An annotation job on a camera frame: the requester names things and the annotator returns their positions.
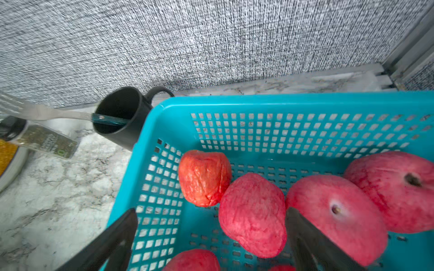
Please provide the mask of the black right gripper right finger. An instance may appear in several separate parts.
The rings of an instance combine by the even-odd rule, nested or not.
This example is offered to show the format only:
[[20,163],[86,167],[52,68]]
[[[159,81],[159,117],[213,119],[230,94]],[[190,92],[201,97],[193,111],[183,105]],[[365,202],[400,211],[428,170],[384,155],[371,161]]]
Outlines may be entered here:
[[298,271],[365,271],[295,208],[288,208],[285,226]]

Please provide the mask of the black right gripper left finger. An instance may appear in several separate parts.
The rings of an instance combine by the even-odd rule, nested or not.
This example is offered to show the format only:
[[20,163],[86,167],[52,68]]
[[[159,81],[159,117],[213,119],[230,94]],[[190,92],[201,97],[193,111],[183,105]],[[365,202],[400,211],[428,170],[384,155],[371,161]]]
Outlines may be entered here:
[[106,271],[127,270],[137,226],[136,210],[130,208],[58,270],[99,271],[101,268]]

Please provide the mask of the pink red apple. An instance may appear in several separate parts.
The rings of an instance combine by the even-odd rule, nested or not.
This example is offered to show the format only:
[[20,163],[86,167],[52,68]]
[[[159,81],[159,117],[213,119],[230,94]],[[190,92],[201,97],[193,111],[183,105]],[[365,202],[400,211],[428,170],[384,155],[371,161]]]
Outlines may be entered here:
[[433,162],[399,151],[372,154],[351,162],[344,178],[378,207],[388,231],[413,234],[433,230]]
[[211,251],[194,249],[177,254],[163,271],[220,271],[220,264]]
[[381,212],[358,186],[342,177],[304,177],[290,187],[285,202],[362,266],[372,264],[387,247]]

